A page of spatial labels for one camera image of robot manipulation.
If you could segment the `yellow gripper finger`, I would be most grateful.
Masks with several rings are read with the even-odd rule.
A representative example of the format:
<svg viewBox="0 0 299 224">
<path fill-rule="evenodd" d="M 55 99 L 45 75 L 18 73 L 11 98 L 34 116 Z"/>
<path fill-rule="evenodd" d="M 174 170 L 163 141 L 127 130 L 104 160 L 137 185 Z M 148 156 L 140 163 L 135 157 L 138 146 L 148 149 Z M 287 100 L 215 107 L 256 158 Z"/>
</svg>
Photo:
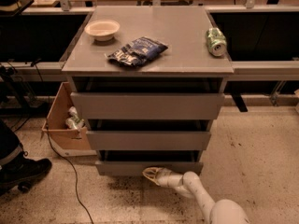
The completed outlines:
<svg viewBox="0 0 299 224">
<path fill-rule="evenodd" d="M 155 177 L 162 170 L 163 167 L 148 167 L 143 170 L 142 174 L 145 177 Z"/>
<path fill-rule="evenodd" d="M 160 185 L 160 183 L 158 182 L 158 180 L 156 179 L 155 176 L 152 177 L 152 176 L 145 175 L 145 177 L 146 177 L 149 181 L 155 183 L 156 185 Z"/>
</svg>

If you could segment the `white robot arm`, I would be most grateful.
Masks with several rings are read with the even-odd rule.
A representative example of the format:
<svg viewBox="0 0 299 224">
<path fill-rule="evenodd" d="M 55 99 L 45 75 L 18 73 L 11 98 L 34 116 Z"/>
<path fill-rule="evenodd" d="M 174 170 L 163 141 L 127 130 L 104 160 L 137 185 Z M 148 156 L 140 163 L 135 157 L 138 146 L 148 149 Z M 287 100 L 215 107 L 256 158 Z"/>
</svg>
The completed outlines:
<svg viewBox="0 0 299 224">
<path fill-rule="evenodd" d="M 148 167 L 143 171 L 143 176 L 157 186 L 171 188 L 184 197 L 194 198 L 206 224 L 250 224 L 238 203 L 228 199 L 215 202 L 194 172 L 180 174 L 164 167 Z"/>
</svg>

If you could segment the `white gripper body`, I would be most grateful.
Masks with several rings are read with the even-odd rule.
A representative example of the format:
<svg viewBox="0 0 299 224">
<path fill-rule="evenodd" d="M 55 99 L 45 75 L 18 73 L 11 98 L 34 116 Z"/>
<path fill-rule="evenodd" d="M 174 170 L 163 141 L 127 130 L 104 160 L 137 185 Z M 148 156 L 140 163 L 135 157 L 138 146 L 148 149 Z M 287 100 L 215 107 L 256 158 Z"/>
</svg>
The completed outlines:
<svg viewBox="0 0 299 224">
<path fill-rule="evenodd" d="M 183 174 L 163 168 L 157 173 L 157 183 L 161 187 L 176 188 L 183 185 Z"/>
</svg>

